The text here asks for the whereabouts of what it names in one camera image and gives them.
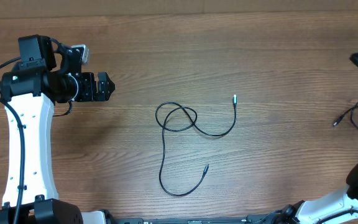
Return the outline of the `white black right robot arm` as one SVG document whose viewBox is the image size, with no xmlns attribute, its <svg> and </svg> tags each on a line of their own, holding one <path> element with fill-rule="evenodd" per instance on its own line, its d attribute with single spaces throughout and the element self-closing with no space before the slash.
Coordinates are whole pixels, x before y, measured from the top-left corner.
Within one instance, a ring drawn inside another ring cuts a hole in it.
<svg viewBox="0 0 358 224">
<path fill-rule="evenodd" d="M 358 68 L 358 53 L 349 57 Z M 352 125 L 358 129 L 353 120 L 358 109 L 358 102 L 341 114 L 333 123 L 337 126 L 349 114 Z M 346 178 L 346 186 L 316 200 L 299 201 L 287 205 L 281 210 L 268 214 L 266 223 L 344 223 L 358 219 L 358 164 Z"/>
</svg>

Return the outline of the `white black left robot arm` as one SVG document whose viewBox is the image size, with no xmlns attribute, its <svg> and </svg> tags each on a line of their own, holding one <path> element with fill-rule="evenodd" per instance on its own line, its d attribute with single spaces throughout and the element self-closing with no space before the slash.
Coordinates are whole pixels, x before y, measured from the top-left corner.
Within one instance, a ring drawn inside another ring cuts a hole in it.
<svg viewBox="0 0 358 224">
<path fill-rule="evenodd" d="M 0 81 L 9 125 L 9 167 L 0 223 L 113 223 L 107 210 L 82 212 L 59 198 L 52 171 L 51 128 L 58 103 L 107 101 L 107 73 L 83 72 L 87 46 L 43 36 L 18 40 L 20 55 Z"/>
</svg>

